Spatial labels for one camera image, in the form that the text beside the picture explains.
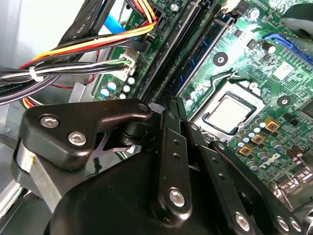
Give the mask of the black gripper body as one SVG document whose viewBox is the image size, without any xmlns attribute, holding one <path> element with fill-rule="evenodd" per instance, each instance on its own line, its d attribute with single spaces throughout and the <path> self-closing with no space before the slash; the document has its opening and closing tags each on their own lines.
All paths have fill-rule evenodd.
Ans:
<svg viewBox="0 0 313 235">
<path fill-rule="evenodd" d="M 140 153 L 82 182 L 58 203 L 50 235 L 227 235 L 207 177 L 189 171 L 193 211 L 179 227 L 152 212 L 157 157 Z"/>
</svg>

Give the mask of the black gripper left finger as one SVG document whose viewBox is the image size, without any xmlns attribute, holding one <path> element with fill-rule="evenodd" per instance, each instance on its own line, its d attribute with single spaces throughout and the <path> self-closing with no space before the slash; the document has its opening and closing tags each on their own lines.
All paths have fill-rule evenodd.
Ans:
<svg viewBox="0 0 313 235">
<path fill-rule="evenodd" d="M 184 119 L 180 98 L 162 104 L 116 99 L 31 108 L 23 115 L 14 154 L 21 184 L 55 211 L 85 180 L 88 160 L 138 145 L 157 155 L 155 215 L 183 222 L 192 212 L 186 138 L 180 132 Z"/>
</svg>

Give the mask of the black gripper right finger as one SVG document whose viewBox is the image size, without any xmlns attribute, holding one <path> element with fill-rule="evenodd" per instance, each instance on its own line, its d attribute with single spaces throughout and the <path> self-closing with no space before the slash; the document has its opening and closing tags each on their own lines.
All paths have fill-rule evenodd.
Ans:
<svg viewBox="0 0 313 235">
<path fill-rule="evenodd" d="M 192 157 L 208 176 L 220 235 L 304 235 L 300 221 L 222 142 L 207 143 L 200 128 L 187 120 L 183 101 L 176 99 Z"/>
</svg>

